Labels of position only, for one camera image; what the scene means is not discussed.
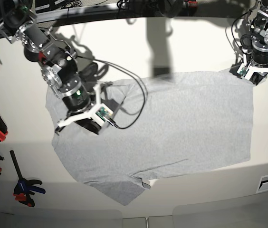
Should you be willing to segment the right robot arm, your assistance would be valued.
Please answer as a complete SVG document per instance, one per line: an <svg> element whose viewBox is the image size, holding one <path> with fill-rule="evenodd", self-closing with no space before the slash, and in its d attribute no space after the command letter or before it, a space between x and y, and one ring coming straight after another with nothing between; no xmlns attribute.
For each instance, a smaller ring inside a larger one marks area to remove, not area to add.
<svg viewBox="0 0 268 228"><path fill-rule="evenodd" d="M97 63L79 71L75 49L67 42L65 48L59 47L56 44L59 40L50 29L39 28L30 4L29 0L0 0L0 34L9 43L22 42L26 59L40 65L42 78L66 106L66 118L58 121L55 132L76 123L98 134L104 125L99 114L104 106L100 99L101 86L85 85L97 72Z"/></svg>

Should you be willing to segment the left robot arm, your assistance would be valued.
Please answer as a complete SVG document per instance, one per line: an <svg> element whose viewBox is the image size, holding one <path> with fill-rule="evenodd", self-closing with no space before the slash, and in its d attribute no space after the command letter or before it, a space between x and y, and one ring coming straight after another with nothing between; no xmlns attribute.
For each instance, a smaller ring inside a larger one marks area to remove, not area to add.
<svg viewBox="0 0 268 228"><path fill-rule="evenodd" d="M236 76L257 86L268 76L268 0L257 0L232 25L241 18L246 22L248 32L235 43L242 54Z"/></svg>

